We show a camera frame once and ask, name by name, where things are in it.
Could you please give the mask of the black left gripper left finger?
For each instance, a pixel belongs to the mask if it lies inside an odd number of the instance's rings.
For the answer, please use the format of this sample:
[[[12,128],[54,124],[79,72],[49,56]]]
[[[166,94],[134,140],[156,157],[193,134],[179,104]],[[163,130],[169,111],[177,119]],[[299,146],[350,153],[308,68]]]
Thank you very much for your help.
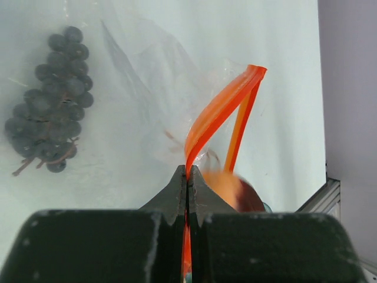
[[[21,226],[2,282],[182,282],[186,169],[137,210],[40,210]]]

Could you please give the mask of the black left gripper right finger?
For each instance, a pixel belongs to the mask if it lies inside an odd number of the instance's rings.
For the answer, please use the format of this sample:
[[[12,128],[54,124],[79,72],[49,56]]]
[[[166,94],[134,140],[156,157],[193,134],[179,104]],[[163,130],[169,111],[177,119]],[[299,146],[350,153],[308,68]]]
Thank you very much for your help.
[[[193,282],[365,282],[343,226],[325,213],[238,213],[188,181]]]

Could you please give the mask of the clear zip bag orange seal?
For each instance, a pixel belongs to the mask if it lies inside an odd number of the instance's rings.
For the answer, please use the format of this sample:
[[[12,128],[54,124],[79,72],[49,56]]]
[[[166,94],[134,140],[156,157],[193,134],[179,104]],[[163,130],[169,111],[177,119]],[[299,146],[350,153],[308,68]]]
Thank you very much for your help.
[[[186,169],[183,277],[192,273],[188,182],[191,168],[232,172],[245,126],[266,69],[255,65],[215,97],[195,72],[181,45],[162,29],[131,18],[102,20],[113,70],[104,154],[119,189],[158,194],[177,167]]]

